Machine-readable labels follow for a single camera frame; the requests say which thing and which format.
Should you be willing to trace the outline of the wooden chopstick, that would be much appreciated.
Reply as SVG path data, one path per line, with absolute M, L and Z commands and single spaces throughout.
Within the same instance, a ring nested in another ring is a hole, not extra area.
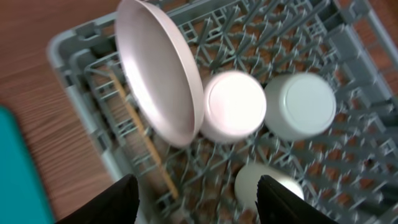
M 161 176 L 162 176 L 163 180 L 165 181 L 165 184 L 167 185 L 168 189 L 171 191 L 172 197 L 174 199 L 178 199 L 179 192 L 178 192 L 173 180 L 171 179 L 169 173 L 167 172 L 167 169 L 165 168 L 165 166 L 162 162 L 162 159 L 161 159 L 154 143 L 152 142 L 149 135 L 147 134 L 147 131 L 146 131 L 146 129 L 143 125 L 143 122 L 141 121 L 137 111 L 134 109 L 133 105 L 127 100 L 127 94 L 124 90 L 124 87 L 122 86 L 122 84 L 120 83 L 119 79 L 116 77 L 114 72 L 110 72 L 109 76 L 112 79 L 112 81 L 114 82 L 114 85 L 119 93 L 119 96 L 122 99 L 129 116 L 133 120 L 133 123 L 137 127 L 138 132 L 141 135 L 141 137 L 146 145 L 147 150 L 151 154 L 151 157 L 153 158 L 156 166 L 158 167 L 158 170 L 161 173 Z

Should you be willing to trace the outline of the grey bowl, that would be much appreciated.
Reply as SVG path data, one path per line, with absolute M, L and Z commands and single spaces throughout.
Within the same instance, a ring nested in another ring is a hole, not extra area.
M 265 125 L 283 140 L 297 141 L 321 134 L 335 118 L 335 94 L 328 82 L 315 73 L 279 75 L 264 91 Z

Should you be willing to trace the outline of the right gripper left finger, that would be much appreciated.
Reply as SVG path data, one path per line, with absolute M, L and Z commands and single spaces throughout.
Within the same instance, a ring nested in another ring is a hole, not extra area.
M 139 204 L 137 179 L 128 174 L 57 224 L 133 224 Z

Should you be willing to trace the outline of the white cup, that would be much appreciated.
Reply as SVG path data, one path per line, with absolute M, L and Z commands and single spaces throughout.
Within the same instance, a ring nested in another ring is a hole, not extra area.
M 304 199 L 302 187 L 290 176 L 264 164 L 249 163 L 239 170 L 234 181 L 234 194 L 243 207 L 257 211 L 257 183 L 263 175 L 271 176 L 296 196 Z

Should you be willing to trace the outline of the small pink saucer plate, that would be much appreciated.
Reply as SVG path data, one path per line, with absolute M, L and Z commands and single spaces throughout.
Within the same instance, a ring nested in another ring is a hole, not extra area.
M 228 70 L 205 79 L 204 120 L 200 132 L 216 143 L 238 142 L 264 122 L 266 95 L 247 73 Z

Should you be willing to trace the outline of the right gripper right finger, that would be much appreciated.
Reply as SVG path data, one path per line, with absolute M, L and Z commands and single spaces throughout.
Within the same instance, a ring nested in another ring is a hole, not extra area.
M 257 183 L 256 207 L 262 224 L 337 224 L 269 175 Z

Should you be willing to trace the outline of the large white plate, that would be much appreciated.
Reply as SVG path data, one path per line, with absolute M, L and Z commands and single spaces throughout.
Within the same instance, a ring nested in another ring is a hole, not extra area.
M 189 145 L 203 122 L 203 85 L 182 33 L 164 11 L 135 0 L 119 3 L 115 31 L 124 74 L 142 113 L 169 144 Z

